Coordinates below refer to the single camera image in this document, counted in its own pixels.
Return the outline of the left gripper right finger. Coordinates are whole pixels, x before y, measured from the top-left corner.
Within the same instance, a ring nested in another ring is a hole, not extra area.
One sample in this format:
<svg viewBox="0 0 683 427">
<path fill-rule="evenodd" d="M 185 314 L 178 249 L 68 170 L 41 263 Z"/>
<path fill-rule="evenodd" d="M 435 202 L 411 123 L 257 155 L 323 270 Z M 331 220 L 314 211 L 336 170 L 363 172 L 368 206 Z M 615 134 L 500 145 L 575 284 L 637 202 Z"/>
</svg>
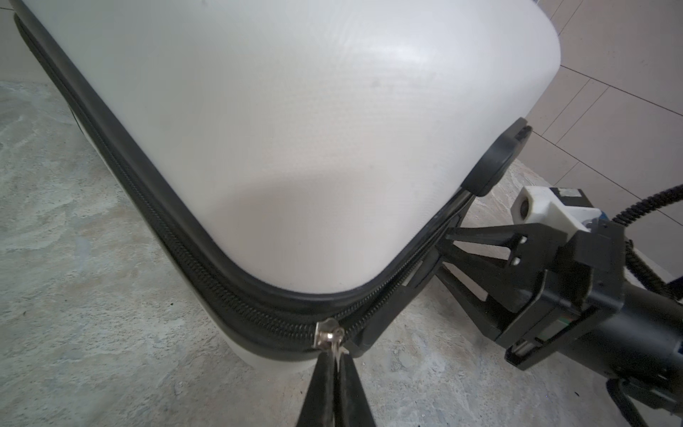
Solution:
<svg viewBox="0 0 683 427">
<path fill-rule="evenodd" d="M 340 355 L 335 375 L 335 425 L 375 427 L 375 418 L 366 398 L 354 359 Z"/>
</svg>

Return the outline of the black and white suitcase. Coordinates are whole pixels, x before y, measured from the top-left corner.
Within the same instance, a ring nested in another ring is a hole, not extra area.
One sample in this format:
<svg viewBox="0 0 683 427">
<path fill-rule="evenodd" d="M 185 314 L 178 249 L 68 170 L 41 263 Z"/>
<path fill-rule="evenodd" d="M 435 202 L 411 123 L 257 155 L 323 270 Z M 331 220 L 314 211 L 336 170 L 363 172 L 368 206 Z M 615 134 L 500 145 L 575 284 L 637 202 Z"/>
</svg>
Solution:
<svg viewBox="0 0 683 427">
<path fill-rule="evenodd" d="M 560 67 L 534 1 L 16 1 L 16 26 L 229 346 L 364 354 Z"/>
</svg>

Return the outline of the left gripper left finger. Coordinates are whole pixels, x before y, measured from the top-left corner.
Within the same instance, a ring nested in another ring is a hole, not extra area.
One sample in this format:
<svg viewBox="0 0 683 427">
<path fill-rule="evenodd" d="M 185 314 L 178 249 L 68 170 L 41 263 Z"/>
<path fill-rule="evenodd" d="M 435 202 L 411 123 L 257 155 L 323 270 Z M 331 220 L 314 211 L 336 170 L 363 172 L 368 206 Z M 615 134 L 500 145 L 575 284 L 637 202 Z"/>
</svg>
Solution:
<svg viewBox="0 0 683 427">
<path fill-rule="evenodd" d="M 327 350 L 318 355 L 297 427 L 332 427 L 335 418 L 336 360 Z"/>
</svg>

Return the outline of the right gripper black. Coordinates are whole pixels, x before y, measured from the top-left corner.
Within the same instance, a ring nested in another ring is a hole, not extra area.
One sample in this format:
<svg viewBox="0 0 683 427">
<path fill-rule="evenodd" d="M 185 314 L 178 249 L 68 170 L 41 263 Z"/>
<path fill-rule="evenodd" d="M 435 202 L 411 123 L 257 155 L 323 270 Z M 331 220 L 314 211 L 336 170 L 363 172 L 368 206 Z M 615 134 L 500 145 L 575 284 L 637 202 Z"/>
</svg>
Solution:
<svg viewBox="0 0 683 427">
<path fill-rule="evenodd" d="M 504 309 L 531 301 L 558 252 L 542 276 L 542 318 L 505 359 L 524 370 L 560 352 L 637 391 L 680 392 L 682 306 L 625 279 L 624 227 L 598 220 L 565 243 L 565 232 L 540 223 L 452 229 L 437 249 L 489 296 L 480 300 L 446 266 L 436 277 L 483 336 L 497 339 Z"/>
</svg>

